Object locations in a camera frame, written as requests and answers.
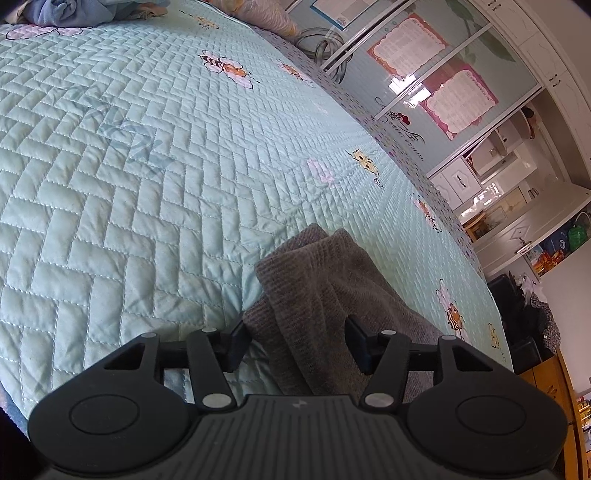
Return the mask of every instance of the bed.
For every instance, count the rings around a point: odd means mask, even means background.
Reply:
[[[235,323],[257,261],[312,222],[346,228],[410,307],[511,367],[443,199],[280,38],[191,0],[0,33],[0,382],[24,418],[141,333]],[[228,380],[278,393],[256,345]],[[182,372],[167,383],[190,400]]]

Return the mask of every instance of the pink poster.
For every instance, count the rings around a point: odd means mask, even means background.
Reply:
[[[447,47],[447,42],[417,14],[371,46],[368,54],[399,79],[415,73]]]
[[[463,60],[454,57],[423,82],[429,98],[421,106],[450,140],[482,116],[499,100],[484,80]]]

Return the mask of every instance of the black plastic mount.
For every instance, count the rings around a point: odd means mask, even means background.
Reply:
[[[344,478],[343,461],[363,478],[398,478],[379,468],[400,478],[517,478],[552,467],[566,438],[558,404],[454,336],[418,345],[390,330],[368,334],[349,317],[345,341],[372,376],[358,406],[347,396],[254,396],[238,406],[223,371],[238,367],[250,336],[242,322],[210,330],[169,343],[145,333],[40,402],[29,435],[52,465],[43,478],[168,478],[186,463],[174,478],[331,479]],[[166,368],[189,369],[194,405],[162,385]],[[409,371],[433,371],[434,386],[403,405]],[[404,473],[401,455],[414,459],[405,468],[422,467]],[[294,470],[277,474],[286,465]]]

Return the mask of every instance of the green bag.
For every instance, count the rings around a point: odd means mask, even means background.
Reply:
[[[575,225],[569,230],[570,251],[574,252],[587,241],[587,231],[581,225]]]

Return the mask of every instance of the gray towel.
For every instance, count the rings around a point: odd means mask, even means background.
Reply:
[[[416,343],[441,332],[402,298],[345,230],[328,236],[312,224],[255,267],[264,294],[243,315],[269,356],[271,373],[288,395],[350,394],[369,381],[345,344],[354,314],[369,331],[396,330]],[[430,372],[411,372],[404,401],[433,386]]]

